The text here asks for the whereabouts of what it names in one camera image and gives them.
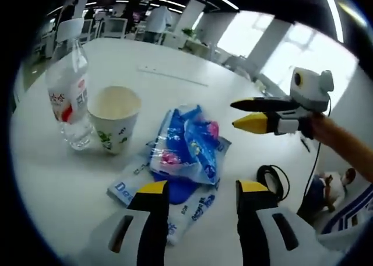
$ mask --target white table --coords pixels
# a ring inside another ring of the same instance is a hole
[[[230,103],[261,94],[251,82],[219,65],[130,40],[96,39],[85,44],[85,50],[90,61],[91,95],[108,85],[122,85],[142,98],[132,153],[155,137],[166,111],[179,104],[200,103],[219,122],[220,135],[232,146],[217,200],[179,245],[167,248],[165,264],[242,265],[236,230],[236,179],[255,179],[256,170],[264,164],[280,166],[291,183],[290,194],[281,204],[296,211],[315,150],[309,154],[297,135],[255,135],[233,128],[232,121],[247,113],[231,108]],[[186,80],[138,70],[144,65]],[[58,132],[42,78],[27,91],[11,123],[16,181],[27,211],[58,255],[77,253],[90,232],[121,208],[105,193],[121,172],[121,156],[108,156],[94,148],[83,152],[69,149]]]

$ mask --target green print on cup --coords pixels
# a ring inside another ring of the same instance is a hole
[[[126,127],[123,127],[122,130],[120,130],[120,132],[119,132],[118,135],[122,135],[122,134],[124,134],[125,131],[126,131]]]
[[[120,144],[121,144],[121,143],[124,143],[126,140],[127,140],[127,138],[124,137],[124,138],[122,138],[122,140],[121,140],[119,143],[120,143]]]
[[[105,134],[103,131],[97,131],[98,136],[103,144],[103,147],[110,150],[111,149],[111,134]]]

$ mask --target yellow fingertip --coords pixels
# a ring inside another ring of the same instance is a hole
[[[251,180],[238,180],[241,183],[242,192],[268,191],[268,188],[261,183]]]
[[[238,128],[254,134],[267,133],[268,118],[264,113],[253,113],[233,122],[234,128]]]
[[[149,183],[144,185],[138,190],[138,193],[152,193],[152,194],[162,194],[163,187],[166,184],[167,180],[158,181],[156,183]]]

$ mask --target bottle label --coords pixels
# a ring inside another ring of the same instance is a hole
[[[87,74],[71,86],[50,88],[49,98],[57,121],[73,124],[87,109]]]

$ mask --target white pillar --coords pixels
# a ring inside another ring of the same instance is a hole
[[[203,11],[205,5],[195,0],[190,0],[184,9],[179,22],[175,26],[175,33],[181,33],[184,28],[191,29],[199,14]]]
[[[272,20],[245,62],[251,77],[258,75],[291,26],[279,19]]]
[[[236,13],[205,13],[196,28],[200,41],[217,45]]]

